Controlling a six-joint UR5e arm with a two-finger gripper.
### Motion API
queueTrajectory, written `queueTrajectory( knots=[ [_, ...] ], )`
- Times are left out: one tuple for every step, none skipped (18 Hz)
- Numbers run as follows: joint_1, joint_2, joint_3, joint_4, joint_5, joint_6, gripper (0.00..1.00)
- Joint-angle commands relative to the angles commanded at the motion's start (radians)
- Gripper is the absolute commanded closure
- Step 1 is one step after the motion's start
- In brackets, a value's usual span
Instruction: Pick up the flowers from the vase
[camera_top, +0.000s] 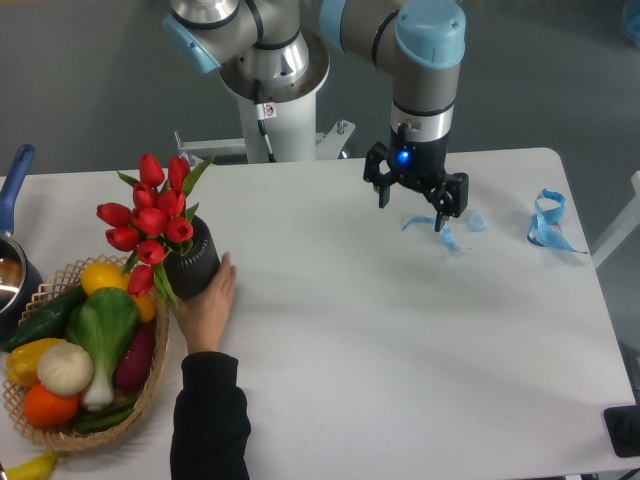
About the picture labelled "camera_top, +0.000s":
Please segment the person's bare hand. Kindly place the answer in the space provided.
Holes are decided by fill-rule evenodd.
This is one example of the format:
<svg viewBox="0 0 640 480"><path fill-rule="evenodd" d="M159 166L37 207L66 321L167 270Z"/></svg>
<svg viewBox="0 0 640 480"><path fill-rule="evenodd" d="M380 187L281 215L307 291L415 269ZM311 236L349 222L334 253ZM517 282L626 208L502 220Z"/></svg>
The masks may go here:
<svg viewBox="0 0 640 480"><path fill-rule="evenodd" d="M236 294L237 267L226 252L221 266L203 292L181 300L173 314L185 339L187 353L216 352Z"/></svg>

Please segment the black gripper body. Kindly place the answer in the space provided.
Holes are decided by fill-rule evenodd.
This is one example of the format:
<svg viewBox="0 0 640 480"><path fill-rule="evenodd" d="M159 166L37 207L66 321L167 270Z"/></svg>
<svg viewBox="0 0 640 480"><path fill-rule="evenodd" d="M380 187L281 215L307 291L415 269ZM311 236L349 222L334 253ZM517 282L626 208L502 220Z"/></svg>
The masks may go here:
<svg viewBox="0 0 640 480"><path fill-rule="evenodd" d="M377 192L379 179L389 175L394 184L422 194L437 214L443 207L448 217L460 217L468 205L469 176L445 169L449 135L428 142L409 139L409 126L391 132L390 146L376 142L365 157L363 179Z"/></svg>

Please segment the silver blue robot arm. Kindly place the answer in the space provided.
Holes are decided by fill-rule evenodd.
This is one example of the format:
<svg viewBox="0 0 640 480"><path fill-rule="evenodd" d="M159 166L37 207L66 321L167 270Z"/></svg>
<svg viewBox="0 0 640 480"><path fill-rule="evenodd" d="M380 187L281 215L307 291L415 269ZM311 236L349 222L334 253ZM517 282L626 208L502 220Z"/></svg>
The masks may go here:
<svg viewBox="0 0 640 480"><path fill-rule="evenodd" d="M393 185L422 194L437 227L459 217L469 179L445 159L466 18L452 1L325 1L319 30L298 1L174 1L163 28L196 71L218 72L235 96L251 163L313 161L316 95L330 68L327 48L369 62L392 80L390 139L367 153L363 177L389 201Z"/></svg>

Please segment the black sleeved forearm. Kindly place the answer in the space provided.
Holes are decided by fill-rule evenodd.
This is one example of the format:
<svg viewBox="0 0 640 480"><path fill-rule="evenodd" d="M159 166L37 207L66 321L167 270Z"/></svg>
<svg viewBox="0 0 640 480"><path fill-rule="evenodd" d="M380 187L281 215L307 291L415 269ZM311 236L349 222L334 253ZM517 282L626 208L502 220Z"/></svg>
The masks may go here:
<svg viewBox="0 0 640 480"><path fill-rule="evenodd" d="M251 424L237 386L238 360L220 352L188 355L176 398L170 450L173 479L247 479Z"/></svg>

